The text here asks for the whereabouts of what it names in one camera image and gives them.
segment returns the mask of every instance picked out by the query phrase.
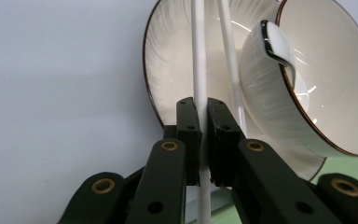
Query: cup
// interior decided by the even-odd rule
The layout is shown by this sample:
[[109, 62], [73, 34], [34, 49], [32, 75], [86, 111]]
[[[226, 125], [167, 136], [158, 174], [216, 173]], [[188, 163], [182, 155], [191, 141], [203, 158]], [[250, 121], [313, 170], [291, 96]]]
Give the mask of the cup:
[[[358, 156], [358, 73], [339, 69], [343, 63], [357, 66], [358, 62], [341, 57], [341, 49], [337, 49], [334, 60], [327, 57], [329, 54], [324, 57], [310, 50], [301, 53], [311, 58], [317, 55], [317, 62], [331, 61], [329, 65], [338, 72], [330, 74], [330, 67], [317, 63], [298, 69], [301, 62], [290, 37], [271, 21], [261, 21], [247, 37], [240, 60], [246, 111], [268, 137], [300, 154]], [[307, 45], [307, 39], [303, 41], [299, 42]], [[318, 52], [323, 47], [312, 46]], [[312, 73], [315, 71], [312, 66], [321, 72]], [[351, 94], [343, 93], [342, 98], [337, 98], [337, 91], [345, 90]]]

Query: ceramic bowl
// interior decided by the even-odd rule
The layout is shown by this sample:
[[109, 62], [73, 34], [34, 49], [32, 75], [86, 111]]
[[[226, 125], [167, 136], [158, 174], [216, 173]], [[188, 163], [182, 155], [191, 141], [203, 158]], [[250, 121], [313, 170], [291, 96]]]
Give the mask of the ceramic bowl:
[[[147, 91], [162, 125], [176, 123], [176, 102], [193, 95], [191, 1], [160, 0], [145, 30], [144, 71]], [[261, 20], [275, 21], [281, 1], [230, 0], [232, 30], [238, 59], [243, 43]], [[231, 112], [230, 76], [227, 70], [216, 0], [205, 2], [208, 96], [225, 102]], [[299, 155], [267, 137], [246, 117], [247, 137], [269, 143], [304, 179], [320, 170], [324, 157]]]
[[290, 44], [286, 61], [296, 71], [290, 76], [287, 64], [266, 63], [257, 24], [240, 62], [252, 120], [299, 153], [358, 156], [358, 26], [335, 1], [284, 1], [277, 18], [280, 29], [272, 30]]

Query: white rod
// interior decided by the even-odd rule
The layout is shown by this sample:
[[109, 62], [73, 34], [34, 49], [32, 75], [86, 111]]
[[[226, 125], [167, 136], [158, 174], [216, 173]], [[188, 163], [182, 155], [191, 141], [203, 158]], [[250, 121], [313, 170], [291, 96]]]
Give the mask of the white rod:
[[234, 35], [231, 27], [231, 16], [228, 0], [218, 0], [220, 26], [222, 28], [223, 43], [225, 46], [228, 72], [231, 76], [231, 97], [235, 108], [234, 117], [240, 125], [242, 132], [247, 136], [245, 110], [242, 100], [242, 88], [240, 84], [239, 67], [234, 44]]
[[202, 140], [200, 147], [200, 187], [198, 188], [198, 223], [211, 223], [210, 173], [208, 167], [207, 135], [207, 83], [205, 47], [205, 6], [204, 0], [192, 0], [191, 24], [193, 40], [193, 83], [194, 103], [200, 119]]

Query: black bracket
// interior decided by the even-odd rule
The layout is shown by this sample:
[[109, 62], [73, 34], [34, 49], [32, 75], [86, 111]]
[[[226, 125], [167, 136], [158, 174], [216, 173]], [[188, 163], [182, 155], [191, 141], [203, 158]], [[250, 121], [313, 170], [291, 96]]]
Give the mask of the black bracket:
[[[184, 223], [186, 185], [198, 185], [200, 132], [192, 98], [179, 101], [177, 124], [127, 178], [87, 179], [59, 223]], [[246, 139], [226, 104], [208, 101], [211, 181], [232, 188], [242, 223], [358, 223], [358, 180], [323, 175], [316, 186], [290, 169], [265, 142]]]

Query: hole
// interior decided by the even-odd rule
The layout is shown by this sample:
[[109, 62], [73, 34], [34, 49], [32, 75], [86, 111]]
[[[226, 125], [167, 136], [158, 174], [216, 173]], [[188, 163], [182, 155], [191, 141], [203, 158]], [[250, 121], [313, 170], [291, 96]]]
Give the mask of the hole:
[[355, 192], [354, 187], [347, 183], [338, 183], [338, 186], [343, 190]]
[[300, 211], [302, 213], [305, 213], [305, 214], [312, 214], [313, 213], [313, 208], [307, 203], [297, 202], [296, 203], [296, 208], [298, 209], [298, 211]]
[[110, 182], [107, 180], [101, 181], [100, 183], [98, 183], [95, 187], [97, 190], [104, 190], [104, 189], [108, 189], [110, 186]]
[[161, 202], [152, 202], [147, 206], [147, 211], [151, 214], [158, 214], [162, 211], [163, 206]]
[[166, 143], [164, 146], [166, 148], [173, 148], [175, 145], [173, 143]]
[[334, 178], [331, 181], [331, 185], [334, 189], [338, 190], [343, 194], [352, 197], [358, 197], [358, 187], [345, 179]]
[[253, 150], [253, 151], [262, 151], [262, 150], [264, 150], [264, 146], [259, 144], [259, 143], [257, 143], [257, 142], [248, 142], [246, 144], [246, 146], [249, 149]]
[[257, 144], [257, 143], [251, 143], [250, 146], [252, 148], [261, 148], [261, 145]]
[[164, 142], [161, 144], [161, 148], [167, 151], [173, 151], [178, 148], [178, 145], [175, 142]]
[[230, 129], [231, 129], [231, 127], [230, 127], [230, 126], [228, 126], [228, 125], [223, 125], [223, 126], [222, 126], [222, 129], [224, 129], [224, 130], [228, 131], [228, 130], [230, 130]]
[[91, 190], [96, 194], [105, 194], [111, 191], [114, 187], [115, 181], [113, 181], [113, 179], [103, 178], [95, 181], [91, 186]]

